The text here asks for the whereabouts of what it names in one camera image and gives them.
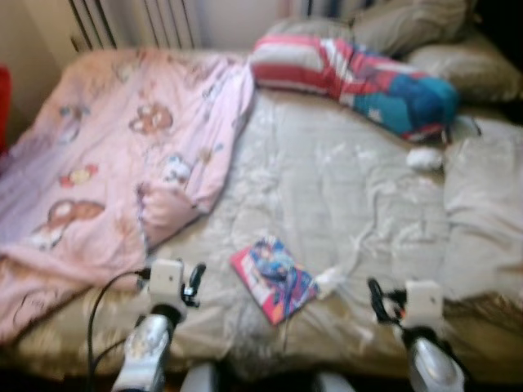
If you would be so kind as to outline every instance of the pink blanket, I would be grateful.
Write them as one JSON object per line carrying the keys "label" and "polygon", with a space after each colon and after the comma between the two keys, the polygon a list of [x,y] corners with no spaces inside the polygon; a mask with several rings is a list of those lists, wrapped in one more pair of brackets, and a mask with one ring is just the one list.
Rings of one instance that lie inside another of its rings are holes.
{"label": "pink blanket", "polygon": [[252,96],[232,56],[101,51],[71,65],[0,159],[0,344],[209,213]]}

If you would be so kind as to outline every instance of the comic book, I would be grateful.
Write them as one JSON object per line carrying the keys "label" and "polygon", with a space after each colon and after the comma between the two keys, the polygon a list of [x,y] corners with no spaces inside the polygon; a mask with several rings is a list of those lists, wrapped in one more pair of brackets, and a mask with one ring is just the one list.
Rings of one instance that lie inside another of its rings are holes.
{"label": "comic book", "polygon": [[266,237],[230,258],[248,290],[274,325],[288,319],[319,288],[277,238]]}

